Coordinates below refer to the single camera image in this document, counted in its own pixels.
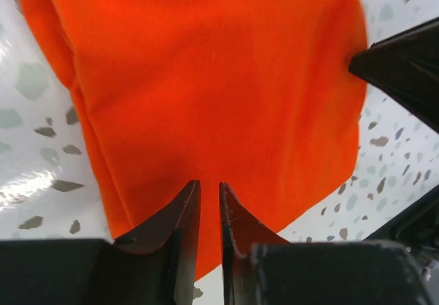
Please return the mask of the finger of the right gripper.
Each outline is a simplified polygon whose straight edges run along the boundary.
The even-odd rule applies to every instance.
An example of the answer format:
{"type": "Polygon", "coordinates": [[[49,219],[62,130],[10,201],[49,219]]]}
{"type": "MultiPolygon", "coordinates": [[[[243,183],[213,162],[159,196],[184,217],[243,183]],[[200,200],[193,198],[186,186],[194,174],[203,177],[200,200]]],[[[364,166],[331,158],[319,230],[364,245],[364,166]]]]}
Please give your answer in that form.
{"type": "Polygon", "coordinates": [[[348,71],[438,131],[438,18],[372,44],[348,71]]]}

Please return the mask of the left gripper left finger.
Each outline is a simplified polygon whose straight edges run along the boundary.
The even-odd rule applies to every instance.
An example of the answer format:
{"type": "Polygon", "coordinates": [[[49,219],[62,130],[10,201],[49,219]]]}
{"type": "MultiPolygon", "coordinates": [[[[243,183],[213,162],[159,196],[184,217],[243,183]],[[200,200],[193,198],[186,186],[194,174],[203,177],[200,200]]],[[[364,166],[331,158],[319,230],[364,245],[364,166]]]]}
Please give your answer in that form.
{"type": "Polygon", "coordinates": [[[191,181],[117,238],[1,242],[2,304],[190,304],[200,223],[191,181]]]}

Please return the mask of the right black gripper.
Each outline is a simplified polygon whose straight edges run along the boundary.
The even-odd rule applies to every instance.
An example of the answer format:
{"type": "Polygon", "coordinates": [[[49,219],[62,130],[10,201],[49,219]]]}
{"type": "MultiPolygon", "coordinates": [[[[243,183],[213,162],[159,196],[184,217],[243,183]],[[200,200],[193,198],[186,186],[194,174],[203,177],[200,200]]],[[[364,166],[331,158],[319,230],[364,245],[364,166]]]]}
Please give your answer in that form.
{"type": "Polygon", "coordinates": [[[420,266],[426,281],[438,280],[438,187],[368,236],[403,245],[420,266]]]}

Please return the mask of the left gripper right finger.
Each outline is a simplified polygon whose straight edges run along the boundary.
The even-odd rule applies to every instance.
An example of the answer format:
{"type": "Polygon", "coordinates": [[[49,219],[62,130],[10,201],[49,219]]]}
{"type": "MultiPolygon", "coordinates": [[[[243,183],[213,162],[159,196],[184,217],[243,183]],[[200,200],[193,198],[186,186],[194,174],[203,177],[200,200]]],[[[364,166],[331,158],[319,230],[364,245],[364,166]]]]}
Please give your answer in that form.
{"type": "Polygon", "coordinates": [[[391,240],[290,243],[219,186],[226,304],[437,304],[415,258],[391,240]]]}

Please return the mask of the orange t shirt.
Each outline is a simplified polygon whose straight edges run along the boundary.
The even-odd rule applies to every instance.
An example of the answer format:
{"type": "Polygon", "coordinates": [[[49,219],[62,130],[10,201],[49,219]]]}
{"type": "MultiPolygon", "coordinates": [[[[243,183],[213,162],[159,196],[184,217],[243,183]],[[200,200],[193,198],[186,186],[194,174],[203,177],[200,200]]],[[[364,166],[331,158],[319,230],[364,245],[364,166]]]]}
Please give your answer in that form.
{"type": "Polygon", "coordinates": [[[353,173],[360,0],[19,0],[69,90],[119,237],[201,183],[196,278],[221,262],[218,186],[280,231],[353,173]]]}

